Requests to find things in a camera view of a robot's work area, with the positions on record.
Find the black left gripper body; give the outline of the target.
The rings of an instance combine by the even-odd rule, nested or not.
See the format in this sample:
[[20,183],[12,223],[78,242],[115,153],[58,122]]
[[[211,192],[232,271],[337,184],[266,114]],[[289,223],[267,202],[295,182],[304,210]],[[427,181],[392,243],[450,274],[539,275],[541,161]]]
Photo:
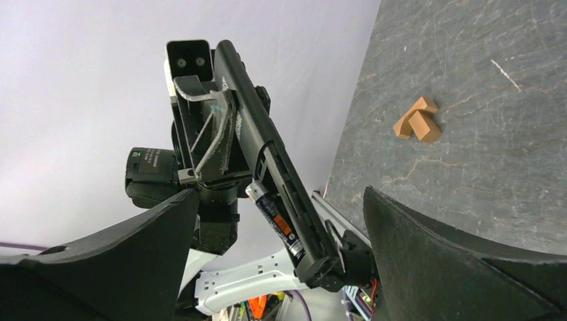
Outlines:
[[199,198],[192,246],[221,255],[236,242],[238,200],[252,181],[236,135],[235,94],[200,80],[173,80],[171,88],[179,186]]

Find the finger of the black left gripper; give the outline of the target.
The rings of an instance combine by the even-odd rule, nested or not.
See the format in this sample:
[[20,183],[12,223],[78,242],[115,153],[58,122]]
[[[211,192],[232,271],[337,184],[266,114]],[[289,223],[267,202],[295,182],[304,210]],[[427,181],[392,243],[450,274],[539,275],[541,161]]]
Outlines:
[[232,91],[197,76],[174,80],[181,124],[183,166],[192,180],[215,180],[229,170],[235,134]]

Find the black remote control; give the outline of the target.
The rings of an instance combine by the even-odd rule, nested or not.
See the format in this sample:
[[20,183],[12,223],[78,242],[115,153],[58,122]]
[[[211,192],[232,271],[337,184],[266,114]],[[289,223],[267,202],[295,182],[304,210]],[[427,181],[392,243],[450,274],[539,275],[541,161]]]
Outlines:
[[283,215],[291,221],[304,248],[295,264],[299,280],[311,288],[338,292],[344,285],[336,244],[328,235],[283,140],[270,118],[272,102],[267,90],[251,81],[245,64],[229,40],[215,48],[214,75],[219,86],[235,95],[237,139],[253,178],[278,197]]

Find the AAA battery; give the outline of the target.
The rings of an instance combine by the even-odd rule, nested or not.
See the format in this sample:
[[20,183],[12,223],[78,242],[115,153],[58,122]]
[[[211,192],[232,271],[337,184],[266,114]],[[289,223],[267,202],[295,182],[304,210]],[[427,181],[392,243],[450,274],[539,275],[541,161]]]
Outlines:
[[272,226],[277,236],[284,242],[292,257],[301,260],[305,255],[305,250],[292,226],[283,216],[282,210],[278,207],[275,194],[268,191],[259,181],[252,181],[245,188],[245,192]]

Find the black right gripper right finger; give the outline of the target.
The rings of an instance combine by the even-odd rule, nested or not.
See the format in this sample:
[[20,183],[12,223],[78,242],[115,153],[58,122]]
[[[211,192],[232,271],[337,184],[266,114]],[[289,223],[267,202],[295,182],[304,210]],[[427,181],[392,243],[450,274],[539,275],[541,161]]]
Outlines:
[[393,320],[565,320],[566,256],[491,241],[367,187],[363,212]]

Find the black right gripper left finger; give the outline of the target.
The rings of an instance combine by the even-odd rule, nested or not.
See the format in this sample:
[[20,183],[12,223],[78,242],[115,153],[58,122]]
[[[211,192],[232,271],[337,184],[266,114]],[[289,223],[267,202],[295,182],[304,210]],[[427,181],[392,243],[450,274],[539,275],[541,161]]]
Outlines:
[[2,320],[172,320],[199,200],[185,190],[37,255],[1,259]]

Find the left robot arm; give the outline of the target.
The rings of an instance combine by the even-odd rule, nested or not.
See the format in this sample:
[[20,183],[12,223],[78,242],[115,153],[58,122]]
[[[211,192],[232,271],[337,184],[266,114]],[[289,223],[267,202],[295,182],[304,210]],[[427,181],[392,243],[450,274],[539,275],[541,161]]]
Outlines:
[[174,148],[136,147],[126,164],[126,194],[137,207],[196,192],[191,247],[220,256],[237,239],[237,201],[247,197],[281,239],[301,283],[329,291],[376,285],[370,249],[317,216],[269,118],[263,87],[177,76],[168,79],[168,91]]

